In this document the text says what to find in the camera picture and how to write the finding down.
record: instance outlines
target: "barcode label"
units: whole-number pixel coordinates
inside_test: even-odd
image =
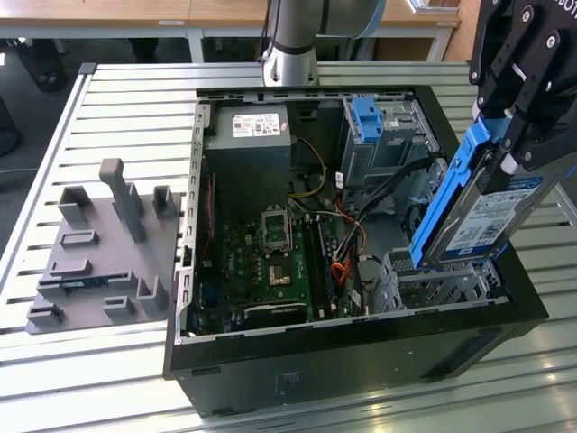
[[[361,307],[361,295],[359,294],[359,292],[357,290],[352,290],[351,292],[351,299],[353,300],[353,302],[355,304],[357,304],[357,307]]]
[[[336,183],[337,188],[343,189],[343,179],[344,179],[343,174],[340,171],[334,174],[334,181]]]
[[[233,118],[233,137],[266,137],[280,135],[279,115],[236,115]]]
[[[517,205],[531,196],[542,181],[543,178],[512,180],[507,190],[477,198],[446,251],[466,255],[475,252],[476,248],[495,244],[515,218]]]

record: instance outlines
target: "desk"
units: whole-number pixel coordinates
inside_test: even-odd
[[[432,86],[459,136],[472,121],[476,94],[467,73],[461,63],[319,65],[327,86]],[[452,380],[202,420],[179,386],[160,377],[165,321],[43,336],[23,331],[58,230],[55,203],[63,186],[82,184],[91,197],[109,196],[96,181],[98,165],[120,157],[141,194],[162,179],[186,201],[195,89],[260,85],[259,68],[248,63],[101,65],[78,77],[0,261],[3,433],[571,429],[577,418],[577,229],[569,225],[575,210],[560,189],[513,239],[551,319]],[[128,125],[127,117],[133,119]]]
[[[189,7],[189,0],[0,0],[0,38],[185,38]]]
[[[0,38],[185,37],[202,63],[205,37],[259,37],[266,0],[0,0]],[[376,38],[431,38],[428,60],[442,60],[456,15],[413,14],[388,0]]]

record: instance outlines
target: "screw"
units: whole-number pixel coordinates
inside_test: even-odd
[[[557,38],[555,38],[554,36],[549,36],[549,38],[547,39],[547,48],[553,48],[556,43]]]

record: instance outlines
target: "metal table surface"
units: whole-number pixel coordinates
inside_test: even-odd
[[[325,85],[430,85],[460,136],[475,96],[467,71],[451,63],[322,64],[320,76]],[[160,377],[164,321],[24,332],[58,229],[63,186],[109,195],[97,181],[98,165],[120,157],[140,193],[168,183],[186,199],[195,88],[260,83],[254,64],[101,65],[78,77],[0,262],[0,430],[577,429],[577,218],[561,189],[514,238],[551,318],[453,380],[202,420],[179,386]]]

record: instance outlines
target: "gray plastic holder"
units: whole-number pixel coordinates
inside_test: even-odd
[[[108,296],[104,299],[102,310],[113,321],[125,321],[135,312],[133,303],[128,296]]]
[[[152,317],[165,311],[169,305],[169,294],[162,287],[158,276],[154,279],[152,290],[148,288],[145,280],[138,280],[136,299],[142,304],[146,314]]]
[[[87,223],[84,209],[92,205],[83,187],[66,187],[58,202],[60,213],[69,226],[83,226]]]

